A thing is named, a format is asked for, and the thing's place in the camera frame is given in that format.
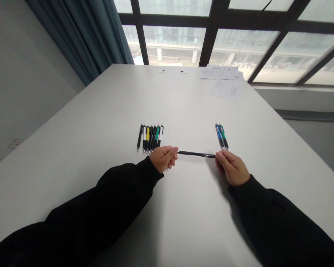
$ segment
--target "blue pen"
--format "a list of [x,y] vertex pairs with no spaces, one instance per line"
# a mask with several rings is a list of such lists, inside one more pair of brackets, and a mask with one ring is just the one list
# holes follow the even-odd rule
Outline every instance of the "blue pen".
[[218,134],[220,147],[221,149],[225,149],[224,144],[223,144],[222,135],[220,134],[220,128],[217,123],[215,124],[215,129],[216,129],[216,133]]

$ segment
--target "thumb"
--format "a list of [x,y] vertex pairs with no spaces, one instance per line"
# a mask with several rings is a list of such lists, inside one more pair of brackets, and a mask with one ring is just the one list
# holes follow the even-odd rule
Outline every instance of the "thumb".
[[166,161],[170,161],[172,158],[173,158],[173,156],[177,153],[177,151],[178,151],[178,147],[173,147],[173,148],[171,148],[169,151],[168,151],[168,153],[166,154],[166,156],[164,156],[163,158],[166,160]]
[[221,152],[216,152],[215,153],[216,158],[220,162],[220,164],[223,166],[225,171],[229,171],[233,169],[234,167],[230,164],[230,162],[226,159],[226,157],[223,155]]

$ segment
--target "window frame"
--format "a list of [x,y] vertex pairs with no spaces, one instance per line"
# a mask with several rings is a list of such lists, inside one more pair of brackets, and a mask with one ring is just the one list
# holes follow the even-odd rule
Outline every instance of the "window frame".
[[[258,11],[229,9],[230,0],[213,0],[208,17],[141,14],[138,0],[130,0],[132,13],[119,13],[123,25],[135,25],[145,65],[149,65],[143,26],[198,27],[206,28],[199,66],[205,67],[212,54],[218,29],[269,30],[279,34],[263,55],[248,79],[250,84],[275,85],[274,83],[253,83],[288,32],[334,34],[334,23],[298,20],[311,0],[294,0],[288,11]],[[314,74],[334,58],[334,47],[306,71],[296,82],[287,86],[318,86],[305,84]]]

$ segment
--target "floor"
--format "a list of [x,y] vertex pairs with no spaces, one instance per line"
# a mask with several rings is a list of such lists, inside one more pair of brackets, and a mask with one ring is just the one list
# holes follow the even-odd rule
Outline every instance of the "floor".
[[285,121],[334,171],[334,122]]

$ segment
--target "electrical outlet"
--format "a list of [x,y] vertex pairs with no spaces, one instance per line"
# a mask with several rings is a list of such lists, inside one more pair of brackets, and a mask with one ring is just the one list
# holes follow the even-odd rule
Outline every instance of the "electrical outlet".
[[14,139],[14,141],[9,144],[7,147],[10,149],[15,149],[17,148],[21,143],[23,142],[23,140],[21,138],[16,138]]

